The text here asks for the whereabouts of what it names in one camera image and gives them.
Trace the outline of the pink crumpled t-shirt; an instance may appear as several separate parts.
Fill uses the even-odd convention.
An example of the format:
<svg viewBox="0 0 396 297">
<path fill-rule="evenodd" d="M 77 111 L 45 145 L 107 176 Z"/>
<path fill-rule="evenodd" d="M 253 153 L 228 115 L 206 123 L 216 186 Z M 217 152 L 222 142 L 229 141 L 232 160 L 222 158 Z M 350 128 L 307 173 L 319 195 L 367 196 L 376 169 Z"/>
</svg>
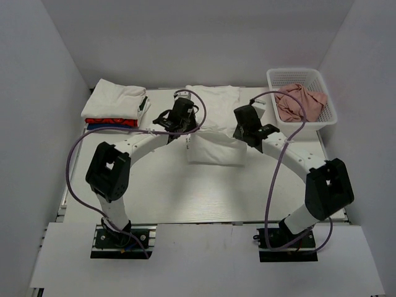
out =
<svg viewBox="0 0 396 297">
<path fill-rule="evenodd" d="M 322 92 L 310 91 L 301 84 L 289 84 L 279 89 L 275 102 L 279 117 L 286 123 L 298 123 L 303 120 L 316 122 L 327 105 L 328 96 Z"/>
</svg>

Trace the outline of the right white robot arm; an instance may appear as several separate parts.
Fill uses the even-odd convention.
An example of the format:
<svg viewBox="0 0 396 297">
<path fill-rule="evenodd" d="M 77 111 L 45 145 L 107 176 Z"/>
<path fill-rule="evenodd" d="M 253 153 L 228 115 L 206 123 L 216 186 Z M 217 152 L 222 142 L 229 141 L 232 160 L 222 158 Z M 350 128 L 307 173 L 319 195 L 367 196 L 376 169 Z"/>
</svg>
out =
<svg viewBox="0 0 396 297">
<path fill-rule="evenodd" d="M 338 158 L 325 160 L 299 149 L 279 128 L 263 126 L 255 108 L 245 105 L 234 110 L 237 127 L 233 137 L 268 155 L 297 174 L 305 183 L 304 203 L 280 223 L 280 241 L 295 246 L 302 232 L 350 205 L 354 199 L 346 165 Z"/>
</svg>

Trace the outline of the white plastic basket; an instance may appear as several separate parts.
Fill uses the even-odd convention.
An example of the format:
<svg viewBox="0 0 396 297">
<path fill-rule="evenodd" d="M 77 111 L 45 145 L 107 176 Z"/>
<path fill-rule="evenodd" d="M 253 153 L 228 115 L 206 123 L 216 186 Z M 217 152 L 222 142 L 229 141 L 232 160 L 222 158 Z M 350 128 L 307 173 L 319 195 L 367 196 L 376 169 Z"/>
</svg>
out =
<svg viewBox="0 0 396 297">
<path fill-rule="evenodd" d="M 327 95 L 327 104 L 321 111 L 316 122 L 307 123 L 297 135 L 298 138 L 310 138 L 310 134 L 323 127 L 337 123 L 337 114 L 327 87 L 319 71 L 309 68 L 275 68 L 267 71 L 269 90 L 278 90 L 290 84 L 300 84 L 310 92 Z"/>
</svg>

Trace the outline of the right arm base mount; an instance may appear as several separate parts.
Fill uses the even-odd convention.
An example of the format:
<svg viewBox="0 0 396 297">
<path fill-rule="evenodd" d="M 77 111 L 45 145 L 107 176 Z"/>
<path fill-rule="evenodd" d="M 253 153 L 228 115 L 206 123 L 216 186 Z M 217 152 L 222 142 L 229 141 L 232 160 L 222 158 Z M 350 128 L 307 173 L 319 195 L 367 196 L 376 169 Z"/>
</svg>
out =
<svg viewBox="0 0 396 297">
<path fill-rule="evenodd" d="M 293 235 L 284 221 L 279 226 L 257 228 L 252 237 L 261 263 L 317 262 L 313 225 Z"/>
</svg>

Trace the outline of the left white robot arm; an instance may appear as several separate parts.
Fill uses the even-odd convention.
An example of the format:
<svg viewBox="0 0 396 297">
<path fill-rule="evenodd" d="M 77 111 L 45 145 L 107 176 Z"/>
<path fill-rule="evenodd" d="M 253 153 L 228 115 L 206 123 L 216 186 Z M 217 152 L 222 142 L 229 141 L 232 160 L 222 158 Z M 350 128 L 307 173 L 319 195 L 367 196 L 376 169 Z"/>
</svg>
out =
<svg viewBox="0 0 396 297">
<path fill-rule="evenodd" d="M 85 180 L 100 202 L 103 227 L 111 229 L 109 238 L 116 246 L 123 247 L 131 239 L 123 196 L 132 165 L 179 136 L 195 131 L 196 109 L 193 101 L 178 97 L 173 108 L 160 114 L 146 130 L 133 132 L 116 144 L 102 142 L 97 146 Z"/>
</svg>

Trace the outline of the white t-shirt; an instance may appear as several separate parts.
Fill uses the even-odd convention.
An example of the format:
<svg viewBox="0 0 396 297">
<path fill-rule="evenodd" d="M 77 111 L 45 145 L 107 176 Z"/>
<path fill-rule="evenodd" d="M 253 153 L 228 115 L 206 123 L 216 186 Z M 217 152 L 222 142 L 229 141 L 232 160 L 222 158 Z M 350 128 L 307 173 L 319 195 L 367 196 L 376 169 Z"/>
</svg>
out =
<svg viewBox="0 0 396 297">
<path fill-rule="evenodd" d="M 233 86 L 188 85 L 191 100 L 199 107 L 196 121 L 202 126 L 186 138 L 190 164 L 244 166 L 247 145 L 233 138 L 237 122 L 234 110 L 241 106 L 241 89 Z"/>
<path fill-rule="evenodd" d="M 151 106 L 146 88 L 123 86 L 100 79 L 85 104 L 84 119 L 133 119 L 140 121 Z"/>
</svg>

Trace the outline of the folded blue t-shirt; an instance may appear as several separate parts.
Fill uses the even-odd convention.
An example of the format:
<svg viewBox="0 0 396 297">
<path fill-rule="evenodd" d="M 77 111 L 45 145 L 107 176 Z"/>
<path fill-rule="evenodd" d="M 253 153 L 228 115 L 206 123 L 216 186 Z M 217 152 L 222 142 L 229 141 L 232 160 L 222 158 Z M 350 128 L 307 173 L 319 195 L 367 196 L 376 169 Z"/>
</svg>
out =
<svg viewBox="0 0 396 297">
<path fill-rule="evenodd" d="M 87 132 L 100 132 L 100 131 L 121 131 L 121 132 L 131 132 L 132 128 L 125 125 L 119 124 L 87 124 L 85 129 Z"/>
</svg>

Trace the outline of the folded red t-shirt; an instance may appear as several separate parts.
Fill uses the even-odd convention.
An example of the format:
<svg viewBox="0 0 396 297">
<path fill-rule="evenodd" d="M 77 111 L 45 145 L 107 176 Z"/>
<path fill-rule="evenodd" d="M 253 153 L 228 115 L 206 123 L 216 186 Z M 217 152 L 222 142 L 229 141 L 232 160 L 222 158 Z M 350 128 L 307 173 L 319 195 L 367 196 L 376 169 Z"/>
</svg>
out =
<svg viewBox="0 0 396 297">
<path fill-rule="evenodd" d="M 85 122 L 93 127 L 139 127 L 138 119 L 123 118 L 85 118 Z"/>
</svg>

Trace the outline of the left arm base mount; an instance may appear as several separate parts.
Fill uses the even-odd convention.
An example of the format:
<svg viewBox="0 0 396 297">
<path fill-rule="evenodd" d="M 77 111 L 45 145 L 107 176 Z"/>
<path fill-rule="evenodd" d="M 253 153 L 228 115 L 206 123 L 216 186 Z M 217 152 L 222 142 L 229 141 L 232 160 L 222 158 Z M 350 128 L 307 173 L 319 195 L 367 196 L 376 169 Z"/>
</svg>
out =
<svg viewBox="0 0 396 297">
<path fill-rule="evenodd" d="M 133 226 L 130 228 L 139 241 L 107 227 L 97 225 L 90 253 L 91 259 L 147 260 L 153 252 L 156 226 Z"/>
</svg>

